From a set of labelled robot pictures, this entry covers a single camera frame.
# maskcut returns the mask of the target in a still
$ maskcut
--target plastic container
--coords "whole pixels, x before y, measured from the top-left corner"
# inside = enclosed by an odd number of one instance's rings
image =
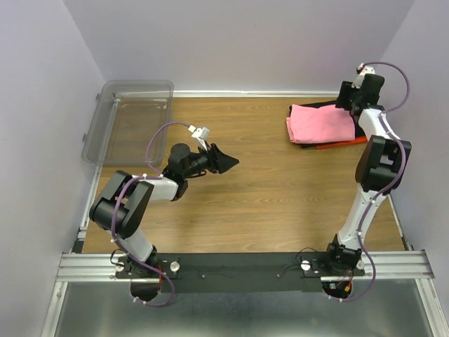
[[[85,161],[105,166],[145,166],[148,142],[171,121],[170,81],[110,81],[102,89],[84,144]],[[151,164],[161,164],[166,129],[150,149]]]

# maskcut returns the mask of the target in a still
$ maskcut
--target wall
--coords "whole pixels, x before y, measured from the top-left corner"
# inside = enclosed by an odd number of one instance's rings
[[[405,236],[415,249],[426,249],[436,275],[435,286],[449,317],[448,205],[449,2],[417,0],[383,60],[400,65],[410,77],[411,94],[402,110],[389,117],[395,131],[413,149],[400,188],[393,193]],[[386,106],[404,94],[401,78],[382,69]]]
[[[0,335],[40,336],[92,170],[103,78],[59,0],[0,1]]]
[[[65,0],[106,80],[177,90],[338,91],[413,0]]]

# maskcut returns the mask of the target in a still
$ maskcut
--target wooden tabletop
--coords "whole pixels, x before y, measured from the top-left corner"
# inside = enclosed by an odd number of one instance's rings
[[[351,208],[354,172],[365,145],[302,150],[290,143],[288,106],[323,100],[175,98],[175,120],[207,126],[208,141],[240,164],[223,175],[190,180],[178,201],[151,203],[140,225],[148,240],[166,253],[325,250]],[[166,152],[175,143],[195,149],[189,135],[185,127],[172,126]],[[98,192],[117,169],[152,173],[145,167],[104,167]],[[366,246],[403,250],[388,201],[377,211]],[[114,248],[108,233],[90,223],[83,252]]]

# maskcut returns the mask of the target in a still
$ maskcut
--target stack of folded clothes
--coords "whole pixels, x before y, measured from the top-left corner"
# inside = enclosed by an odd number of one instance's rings
[[[336,108],[334,100],[292,105],[287,117],[287,130],[290,141],[302,148],[326,149],[367,141],[349,112]]]

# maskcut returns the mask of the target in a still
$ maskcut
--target folded pink towel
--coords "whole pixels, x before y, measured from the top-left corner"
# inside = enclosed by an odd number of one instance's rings
[[[348,111],[334,105],[302,107],[293,105],[287,117],[287,130],[292,143],[319,144],[355,139],[355,126]]]

